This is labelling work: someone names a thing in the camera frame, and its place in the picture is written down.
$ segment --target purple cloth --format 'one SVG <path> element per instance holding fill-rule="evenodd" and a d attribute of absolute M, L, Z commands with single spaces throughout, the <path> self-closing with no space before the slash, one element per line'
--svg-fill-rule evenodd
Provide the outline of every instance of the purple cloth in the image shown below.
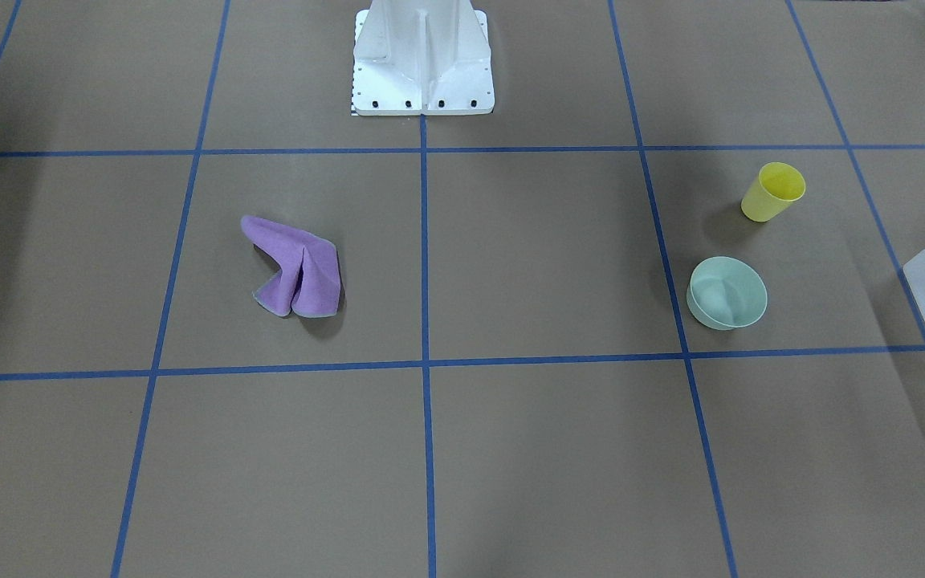
<path fill-rule="evenodd" d="M 291 311 L 299 317 L 337 313 L 341 274 L 333 242 L 250 215 L 242 217 L 242 231 L 280 267 L 253 293 L 260 306 L 280 317 Z"/>

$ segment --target light blue bowl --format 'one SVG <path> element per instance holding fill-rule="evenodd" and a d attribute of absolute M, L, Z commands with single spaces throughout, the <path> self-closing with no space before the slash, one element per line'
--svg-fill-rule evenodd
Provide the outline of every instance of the light blue bowl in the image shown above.
<path fill-rule="evenodd" d="M 702 325 L 725 332 L 752 325 L 766 312 L 766 284 L 733 257 L 710 257 L 695 267 L 687 307 Z"/>

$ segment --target cup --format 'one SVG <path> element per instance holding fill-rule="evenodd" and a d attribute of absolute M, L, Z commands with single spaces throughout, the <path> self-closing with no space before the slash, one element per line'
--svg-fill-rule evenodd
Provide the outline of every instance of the cup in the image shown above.
<path fill-rule="evenodd" d="M 710 257 L 698 263 L 687 285 L 691 314 L 702 325 L 721 332 L 759 321 L 767 302 L 763 279 L 733 257 Z"/>
<path fill-rule="evenodd" d="M 789 208 L 805 194 L 805 179 L 785 162 L 768 162 L 748 187 L 741 200 L 741 212 L 763 223 Z"/>

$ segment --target yellow cup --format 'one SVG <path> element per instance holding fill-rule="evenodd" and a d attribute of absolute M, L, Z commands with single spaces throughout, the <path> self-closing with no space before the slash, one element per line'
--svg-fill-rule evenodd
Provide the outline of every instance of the yellow cup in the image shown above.
<path fill-rule="evenodd" d="M 741 212 L 759 223 L 789 208 L 805 194 L 805 177 L 785 162 L 769 162 L 748 187 L 741 200 Z"/>

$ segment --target white mounting plate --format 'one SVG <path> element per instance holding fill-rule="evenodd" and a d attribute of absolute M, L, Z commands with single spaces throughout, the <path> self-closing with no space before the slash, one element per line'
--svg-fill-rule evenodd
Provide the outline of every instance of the white mounting plate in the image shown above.
<path fill-rule="evenodd" d="M 356 41 L 370 10 L 356 14 Z M 487 39 L 487 14 L 474 10 Z M 355 62 L 352 67 L 352 114 L 360 116 L 488 114 L 495 109 L 495 85 L 491 61 L 456 66 L 436 82 L 429 103 L 422 103 L 422 89 L 406 78 L 389 79 L 382 67 Z"/>

